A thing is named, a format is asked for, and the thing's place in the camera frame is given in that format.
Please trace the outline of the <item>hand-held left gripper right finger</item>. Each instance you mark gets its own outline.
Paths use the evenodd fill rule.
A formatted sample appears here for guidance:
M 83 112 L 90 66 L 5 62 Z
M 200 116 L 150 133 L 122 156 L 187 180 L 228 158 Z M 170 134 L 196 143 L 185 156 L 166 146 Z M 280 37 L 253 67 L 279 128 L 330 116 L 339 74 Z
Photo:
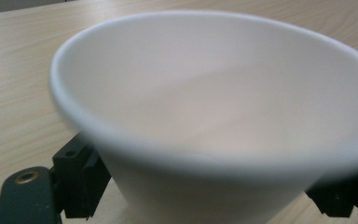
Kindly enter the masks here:
M 350 217 L 358 208 L 358 175 L 335 182 L 319 181 L 306 191 L 322 214 Z

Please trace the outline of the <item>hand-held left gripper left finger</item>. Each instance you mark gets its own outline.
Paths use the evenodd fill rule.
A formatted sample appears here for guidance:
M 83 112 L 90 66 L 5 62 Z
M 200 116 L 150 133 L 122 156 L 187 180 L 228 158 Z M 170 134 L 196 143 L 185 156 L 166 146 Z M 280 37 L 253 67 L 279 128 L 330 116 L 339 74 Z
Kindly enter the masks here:
M 93 217 L 111 179 L 93 144 L 78 133 L 52 161 L 59 208 L 67 218 Z

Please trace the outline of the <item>single white paper cup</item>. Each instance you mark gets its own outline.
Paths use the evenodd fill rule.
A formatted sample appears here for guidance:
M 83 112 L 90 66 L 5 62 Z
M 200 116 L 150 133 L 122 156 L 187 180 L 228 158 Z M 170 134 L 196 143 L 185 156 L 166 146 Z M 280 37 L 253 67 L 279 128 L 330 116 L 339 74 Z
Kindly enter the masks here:
M 358 51 L 291 24 L 112 19 L 59 47 L 49 87 L 144 224 L 266 224 L 358 173 Z

